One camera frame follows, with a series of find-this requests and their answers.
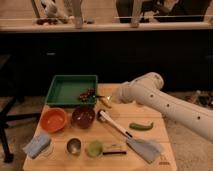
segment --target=brown bowl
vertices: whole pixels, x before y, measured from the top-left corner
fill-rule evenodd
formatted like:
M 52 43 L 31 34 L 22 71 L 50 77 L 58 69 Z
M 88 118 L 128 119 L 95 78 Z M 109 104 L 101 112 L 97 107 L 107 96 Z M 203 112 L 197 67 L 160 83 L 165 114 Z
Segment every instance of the brown bowl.
M 95 111 L 91 106 L 77 107 L 72 113 L 72 122 L 82 129 L 90 127 L 95 119 Z

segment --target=small metal bowl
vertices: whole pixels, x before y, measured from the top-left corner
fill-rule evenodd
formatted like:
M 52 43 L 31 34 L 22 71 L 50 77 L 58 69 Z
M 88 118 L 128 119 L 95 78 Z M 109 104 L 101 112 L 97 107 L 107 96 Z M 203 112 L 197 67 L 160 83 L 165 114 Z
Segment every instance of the small metal bowl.
M 67 151 L 73 155 L 79 155 L 81 152 L 81 141 L 78 138 L 72 138 L 67 142 Z

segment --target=orange bowl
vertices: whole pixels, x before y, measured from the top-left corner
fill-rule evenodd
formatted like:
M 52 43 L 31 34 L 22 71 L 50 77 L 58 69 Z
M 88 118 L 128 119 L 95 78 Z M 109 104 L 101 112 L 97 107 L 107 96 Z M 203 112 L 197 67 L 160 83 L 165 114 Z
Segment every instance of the orange bowl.
M 67 113 L 61 108 L 50 108 L 43 113 L 40 126 L 48 133 L 56 132 L 67 124 Z

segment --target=green tray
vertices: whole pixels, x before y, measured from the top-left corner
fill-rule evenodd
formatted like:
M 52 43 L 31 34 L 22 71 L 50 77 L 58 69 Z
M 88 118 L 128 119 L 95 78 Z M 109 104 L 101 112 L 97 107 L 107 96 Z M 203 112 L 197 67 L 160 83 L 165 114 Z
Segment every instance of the green tray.
M 46 96 L 46 104 L 49 106 L 95 105 L 94 97 L 86 102 L 78 100 L 78 97 L 88 88 L 94 88 L 97 94 L 97 80 L 97 75 L 55 75 Z

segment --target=floor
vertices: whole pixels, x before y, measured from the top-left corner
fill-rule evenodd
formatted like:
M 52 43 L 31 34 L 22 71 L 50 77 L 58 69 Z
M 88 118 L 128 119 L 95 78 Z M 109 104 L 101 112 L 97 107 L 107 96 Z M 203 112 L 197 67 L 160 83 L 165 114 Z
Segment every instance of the floor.
M 165 6 L 172 8 L 178 0 L 165 0 Z M 42 18 L 46 17 L 40 0 L 35 0 L 39 14 Z M 63 0 L 56 0 L 58 9 L 66 12 Z M 97 24 L 119 23 L 116 10 L 116 0 L 83 0 L 82 13 L 83 18 L 92 18 Z M 213 15 L 213 1 L 206 13 L 206 20 Z M 150 22 L 157 22 L 153 19 L 153 12 L 147 12 L 146 18 Z M 0 22 L 2 26 L 32 25 L 36 22 L 36 16 L 29 0 L 1 0 Z
M 170 93 L 184 98 L 193 92 Z M 8 98 L 0 98 L 0 106 L 5 104 Z M 44 104 L 44 97 L 26 97 L 22 104 L 17 104 L 10 113 L 39 112 Z M 213 144 L 191 132 L 184 126 L 165 118 L 166 128 L 171 141 L 176 159 L 178 171 L 211 171 L 213 170 Z M 14 161 L 10 164 L 3 163 L 3 151 L 0 147 L 0 170 L 20 171 L 25 160 L 22 148 L 31 140 L 35 128 L 35 119 L 14 121 L 6 130 L 11 151 L 14 153 Z

